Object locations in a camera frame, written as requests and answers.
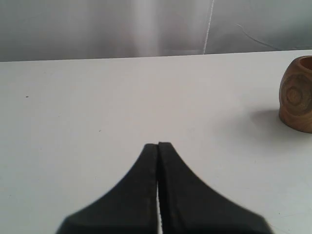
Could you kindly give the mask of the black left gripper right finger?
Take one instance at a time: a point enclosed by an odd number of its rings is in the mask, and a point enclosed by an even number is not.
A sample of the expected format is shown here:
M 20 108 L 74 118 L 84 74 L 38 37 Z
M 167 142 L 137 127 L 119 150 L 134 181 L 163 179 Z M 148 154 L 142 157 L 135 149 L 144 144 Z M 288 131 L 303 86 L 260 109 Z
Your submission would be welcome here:
M 271 234 L 266 220 L 206 185 L 169 142 L 158 144 L 158 199 L 165 234 Z

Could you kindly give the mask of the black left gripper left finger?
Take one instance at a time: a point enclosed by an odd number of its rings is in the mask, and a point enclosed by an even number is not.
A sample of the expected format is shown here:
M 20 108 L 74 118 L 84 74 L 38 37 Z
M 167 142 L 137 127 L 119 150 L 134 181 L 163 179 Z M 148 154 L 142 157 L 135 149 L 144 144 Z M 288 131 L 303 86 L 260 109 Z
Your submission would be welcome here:
M 65 218 L 59 234 L 156 234 L 158 146 L 146 144 L 129 172 L 108 193 Z

